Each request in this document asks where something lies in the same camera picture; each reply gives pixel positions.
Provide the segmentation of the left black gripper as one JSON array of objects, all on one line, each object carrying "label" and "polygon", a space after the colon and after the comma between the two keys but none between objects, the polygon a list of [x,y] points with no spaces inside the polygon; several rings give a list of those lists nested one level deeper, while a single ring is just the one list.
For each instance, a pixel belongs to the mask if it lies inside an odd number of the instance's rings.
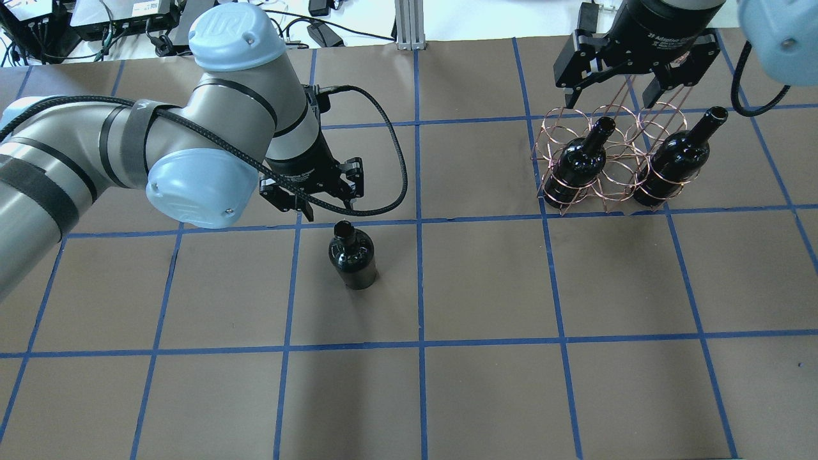
[{"label": "left black gripper", "polygon": [[[336,160],[314,112],[305,112],[294,125],[276,133],[266,152],[269,168],[292,181],[307,194],[324,192],[342,200],[345,210],[354,211],[355,201],[365,194],[363,160]],[[309,201],[288,192],[262,192],[263,198],[280,212],[303,213],[314,222]]]}]

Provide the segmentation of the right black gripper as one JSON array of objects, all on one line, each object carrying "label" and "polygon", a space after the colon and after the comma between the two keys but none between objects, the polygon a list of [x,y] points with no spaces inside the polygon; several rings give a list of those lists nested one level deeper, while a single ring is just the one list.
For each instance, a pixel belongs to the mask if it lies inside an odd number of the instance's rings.
[{"label": "right black gripper", "polygon": [[610,29],[598,35],[601,6],[580,5],[576,28],[554,63],[555,87],[573,109],[582,91],[616,75],[652,75],[642,93],[650,109],[666,91],[698,84],[718,56],[709,27],[719,1],[622,1]]}]

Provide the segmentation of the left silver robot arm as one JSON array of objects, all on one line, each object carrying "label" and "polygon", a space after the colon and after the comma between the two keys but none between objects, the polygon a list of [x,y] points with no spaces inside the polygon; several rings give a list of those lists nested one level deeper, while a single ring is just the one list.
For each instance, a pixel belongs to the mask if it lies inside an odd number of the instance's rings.
[{"label": "left silver robot arm", "polygon": [[2,114],[2,297],[66,238],[107,189],[146,193],[164,215],[233,225],[258,170],[345,204],[362,193],[362,161],[336,160],[320,127],[329,105],[299,82],[268,14],[250,3],[204,12],[188,38],[201,81],[183,107],[108,96],[29,96]]}]

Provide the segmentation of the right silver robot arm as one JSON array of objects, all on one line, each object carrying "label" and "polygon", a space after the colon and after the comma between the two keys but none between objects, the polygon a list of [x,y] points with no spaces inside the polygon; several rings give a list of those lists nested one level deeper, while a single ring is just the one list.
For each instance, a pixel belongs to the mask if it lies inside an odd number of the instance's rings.
[{"label": "right silver robot arm", "polygon": [[[582,3],[576,28],[553,67],[566,107],[575,107],[585,88],[616,75],[652,75],[642,95],[646,108],[654,107],[666,91],[695,86],[720,52],[710,23],[722,6],[722,1],[623,1],[610,29],[598,36],[601,8],[593,1]],[[739,1],[737,14],[745,46],[730,98],[740,114],[759,116],[789,88],[816,85],[815,1]],[[757,53],[766,75],[783,85],[774,99],[753,110],[738,99],[751,52]]]}]

